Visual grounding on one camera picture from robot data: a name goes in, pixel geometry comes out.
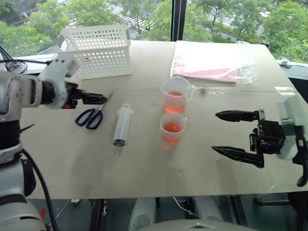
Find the white plastic basket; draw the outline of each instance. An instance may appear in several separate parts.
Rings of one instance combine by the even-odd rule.
[[[132,73],[127,25],[64,29],[57,44],[62,52],[71,53],[78,59],[80,68],[74,75],[80,79]]]

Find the black rubber tip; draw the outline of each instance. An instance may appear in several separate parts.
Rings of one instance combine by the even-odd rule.
[[[125,140],[115,139],[114,146],[123,147],[125,146]]]

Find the cup handle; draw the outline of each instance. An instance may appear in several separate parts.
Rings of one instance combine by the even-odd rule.
[[[190,90],[189,90],[189,97],[188,97],[188,99],[187,99],[187,102],[190,102],[192,99],[193,99],[193,94],[194,94],[194,92],[196,91],[196,86],[195,85],[191,85],[191,88],[190,88]]]

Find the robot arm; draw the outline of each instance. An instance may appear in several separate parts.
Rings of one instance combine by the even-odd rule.
[[[308,135],[308,117],[297,95],[288,97],[277,105],[281,125],[276,121],[265,120],[263,109],[254,112],[216,113],[218,118],[231,122],[258,120],[257,128],[249,135],[250,150],[254,151],[254,154],[229,146],[212,148],[230,159],[253,164],[259,168],[264,167],[263,154],[276,154],[278,158],[284,160],[292,159],[294,164],[303,166],[303,176],[297,182],[298,187],[302,187],[308,181],[308,149],[305,139]]]
[[[23,107],[41,104],[51,109],[74,109],[77,100],[84,104],[103,104],[101,94],[86,93],[66,82],[78,69],[74,57],[59,54],[39,77],[0,72],[0,227],[1,230],[45,230],[35,207],[26,199],[35,189],[35,169],[44,189],[51,222],[56,222],[49,193],[31,156],[23,149],[19,119]]]

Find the white cable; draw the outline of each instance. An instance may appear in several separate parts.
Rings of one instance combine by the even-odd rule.
[[[177,203],[177,205],[178,205],[178,207],[179,207],[180,209],[182,209],[182,210],[184,210],[185,212],[189,213],[190,215],[194,215],[194,216],[196,216],[196,217],[198,217],[198,218],[200,219],[200,217],[199,217],[197,214],[194,214],[193,212],[191,212],[191,211],[187,210],[186,208],[183,208],[182,206],[180,206],[179,203],[178,203],[178,201],[177,201],[177,199],[176,199],[174,196],[173,196],[172,198],[174,199],[175,203]]]
[[[67,200],[67,202],[65,203],[65,205],[61,208],[61,210],[59,211],[59,213],[56,215],[56,217],[54,218],[55,220],[57,220],[57,218],[60,216],[60,214],[62,213],[62,211],[66,208],[66,206],[68,205],[70,199]]]
[[[182,203],[182,202],[185,202],[186,199],[187,199],[187,196],[185,196],[185,199],[184,199],[184,200],[180,201],[180,200],[177,199],[177,201],[180,202],[180,203]]]

